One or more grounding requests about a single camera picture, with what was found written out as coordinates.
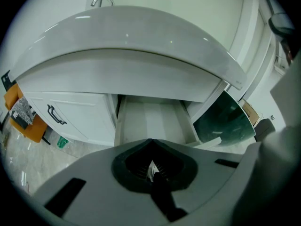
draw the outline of chair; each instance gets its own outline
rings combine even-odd
[[[16,101],[22,97],[23,93],[18,84],[13,85],[4,95],[5,107],[10,110]],[[39,143],[41,139],[43,139],[48,145],[50,145],[50,143],[44,138],[47,124],[39,117],[39,115],[35,115],[32,125],[28,125],[26,129],[19,126],[12,118],[9,119],[9,122],[30,140]]]

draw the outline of white drawer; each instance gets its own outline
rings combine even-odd
[[[115,126],[108,95],[95,93],[43,92],[57,113],[93,144],[114,144]]]
[[[25,93],[25,97],[41,119],[59,135],[79,141],[87,140],[59,110],[56,104],[50,101],[42,92]]]
[[[199,141],[180,101],[124,96],[119,109],[114,145],[146,138],[163,139],[182,145]]]

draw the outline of white wall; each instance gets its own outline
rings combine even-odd
[[[57,22],[82,12],[87,0],[27,0],[14,18],[0,51],[0,75],[5,74],[36,38]],[[0,83],[0,122],[7,113],[3,95],[6,93]]]
[[[262,85],[258,86],[247,100],[247,102],[258,113],[260,120],[270,118],[272,115],[275,117],[272,123],[276,131],[280,131],[285,127],[285,121],[272,95],[270,94],[270,90],[281,78],[282,76],[273,69],[268,79]]]
[[[244,70],[244,72],[247,74],[247,76],[248,76],[248,71],[250,70],[250,68],[252,66],[252,62],[255,59],[257,49],[259,48],[259,45],[260,45],[260,42],[262,39],[262,35],[263,35],[264,26],[265,26],[265,24],[264,24],[263,18],[260,15],[260,13],[258,13],[256,27],[255,27],[253,38],[251,41],[251,45],[250,45],[250,48],[246,54],[246,57],[245,57],[243,63],[241,64],[241,68]]]
[[[272,89],[271,95],[277,102],[287,126],[301,125],[301,51],[297,53],[289,70]]]
[[[114,0],[115,5],[154,8],[202,28],[227,50],[237,31],[243,0]],[[109,6],[103,1],[102,6]]]

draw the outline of tiled floor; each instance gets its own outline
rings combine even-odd
[[[110,148],[103,145],[94,145],[75,141],[68,142],[63,149],[57,146],[59,135],[47,130],[48,145],[41,140],[34,143],[25,138],[9,123],[4,126],[4,133],[9,133],[6,147],[1,146],[2,163],[13,184],[25,190],[29,195],[50,177],[60,172],[78,158],[89,153]],[[222,147],[216,146],[209,150],[244,154],[249,144],[255,142],[254,138],[244,142]]]

